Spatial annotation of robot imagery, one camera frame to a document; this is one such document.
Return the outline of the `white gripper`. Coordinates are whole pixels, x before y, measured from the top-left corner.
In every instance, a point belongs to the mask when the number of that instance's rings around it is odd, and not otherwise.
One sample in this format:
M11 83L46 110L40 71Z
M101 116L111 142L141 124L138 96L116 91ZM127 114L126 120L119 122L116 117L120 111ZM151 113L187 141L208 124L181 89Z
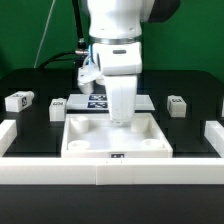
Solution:
M141 43L95 43L92 55L105 82L110 119L129 122L135 111L137 76L142 72Z

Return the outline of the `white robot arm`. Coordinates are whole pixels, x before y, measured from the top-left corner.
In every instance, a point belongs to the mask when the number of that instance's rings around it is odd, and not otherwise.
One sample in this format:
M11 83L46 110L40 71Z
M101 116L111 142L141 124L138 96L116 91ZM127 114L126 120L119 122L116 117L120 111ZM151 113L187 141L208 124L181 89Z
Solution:
M181 0L83 0L90 15L89 54L78 71L79 85L105 85L110 119L132 120L137 76L142 72L141 24L165 22Z

